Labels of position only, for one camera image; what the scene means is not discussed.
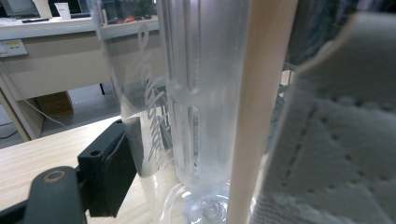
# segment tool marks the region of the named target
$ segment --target clear plastic container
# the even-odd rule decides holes
[[[159,1],[180,185],[171,223],[225,223],[246,45],[248,0]]]
[[[179,180],[173,161],[159,24],[156,17],[110,24],[106,19],[108,2],[91,0],[89,7],[120,103],[120,115],[139,175],[136,178],[142,184],[153,223],[160,223],[166,197]],[[141,6],[151,6],[147,0],[139,2],[144,3]],[[122,6],[114,5],[116,11],[128,9]],[[140,130],[134,131],[130,123],[136,117]]]

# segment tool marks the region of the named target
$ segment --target screw hole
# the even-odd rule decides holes
[[[98,150],[91,152],[91,156],[97,156],[99,154],[100,154],[100,151],[98,151]]]
[[[291,160],[290,160],[290,164],[294,164],[296,162],[296,160],[297,160],[297,157],[293,156],[293,158],[291,158]]]
[[[392,110],[392,105],[391,104],[384,104],[384,105],[381,106],[381,108],[384,111],[390,111],[390,110]]]
[[[56,182],[62,179],[62,177],[64,177],[65,174],[66,172],[62,170],[52,171],[51,173],[44,176],[44,182],[46,183]]]
[[[311,112],[309,113],[309,115],[308,115],[308,117],[309,118],[312,118],[312,117],[314,117],[314,115],[315,115],[315,113],[317,113],[317,109],[316,108],[313,108],[312,110],[311,110]]]
[[[350,155],[346,155],[346,160],[347,161],[352,161],[352,157]]]
[[[339,135],[337,135],[337,134],[335,134],[335,133],[332,134],[332,139],[333,139],[333,140],[338,140],[339,138],[340,138]]]
[[[363,105],[363,101],[361,101],[361,100],[358,100],[357,102],[356,102],[356,104],[355,104],[356,106],[362,106]]]
[[[306,133],[308,133],[308,130],[307,130],[307,129],[303,129],[303,130],[301,131],[301,135],[306,135]]]
[[[359,174],[360,176],[365,176],[365,173],[364,173],[363,171],[358,171],[358,174]]]
[[[381,180],[384,180],[384,181],[388,181],[388,180],[389,180],[389,178],[387,178],[386,176],[383,176],[383,175],[380,176],[379,178],[380,178]]]
[[[318,90],[318,95],[321,96],[322,98],[328,98],[327,92],[328,91],[326,91],[324,89],[320,89],[320,90]]]
[[[329,121],[329,119],[328,119],[328,118],[322,118],[321,121],[322,121],[323,123],[327,123],[327,122]]]

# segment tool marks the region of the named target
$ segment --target wooden table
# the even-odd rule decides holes
[[[40,173],[56,166],[76,167],[78,154],[116,119],[119,117],[0,149],[0,210],[25,200],[31,181]],[[88,223],[152,223],[139,177],[136,175],[116,219],[88,217]]]

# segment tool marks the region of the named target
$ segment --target floor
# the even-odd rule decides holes
[[[101,119],[107,119],[120,114],[118,105],[110,83],[103,84],[105,95],[102,95],[99,85],[84,87],[69,91],[74,114],[57,118],[67,129],[77,128]],[[66,128],[46,119],[41,136],[59,133]],[[22,143],[21,136],[16,132],[6,111],[0,106],[0,148],[10,147]]]

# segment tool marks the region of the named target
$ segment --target computer monitor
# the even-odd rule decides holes
[[[35,7],[35,3],[32,0],[0,0],[4,6],[9,17],[38,17],[38,11]],[[69,4],[70,13],[76,14],[80,13],[78,0],[49,0],[49,8],[53,17],[59,17],[58,10],[56,9],[54,3],[56,2],[67,2]]]
[[[9,17],[38,16],[32,0],[1,0],[1,3]]]

